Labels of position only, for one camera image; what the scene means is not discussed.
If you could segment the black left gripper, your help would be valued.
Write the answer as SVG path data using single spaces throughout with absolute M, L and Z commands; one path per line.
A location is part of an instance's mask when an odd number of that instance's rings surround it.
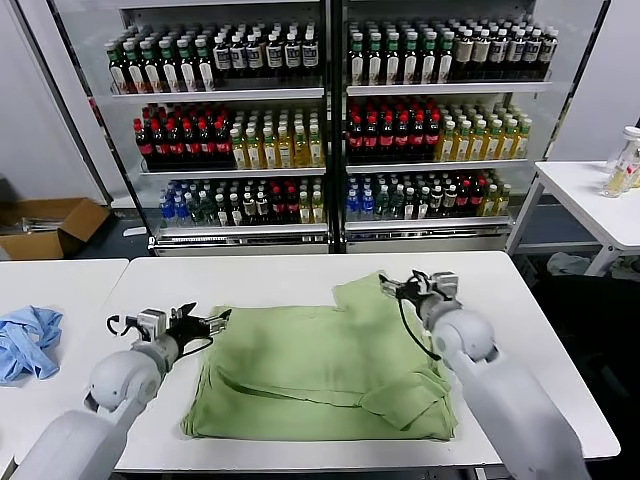
M 203 323 L 197 318 L 188 317 L 196 305 L 196 302 L 190 302 L 171 309 L 171 319 L 177 321 L 167 329 L 167 335 L 176 342 L 179 353 L 184 353 L 185 347 L 194 340 L 204 339 L 207 341 L 196 351 L 211 345 L 213 338 L 210 334 L 218 334 L 225 330 L 232 313 L 231 309 L 224 310 L 219 314 L 205 318 Z

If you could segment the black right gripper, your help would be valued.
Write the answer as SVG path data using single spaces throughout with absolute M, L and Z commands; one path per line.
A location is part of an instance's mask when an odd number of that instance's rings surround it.
M 416 310 L 432 309 L 440 302 L 440 294 L 435 290 L 434 282 L 429 279 L 409 279 L 403 283 L 378 275 L 382 291 L 395 299 L 409 301 Z

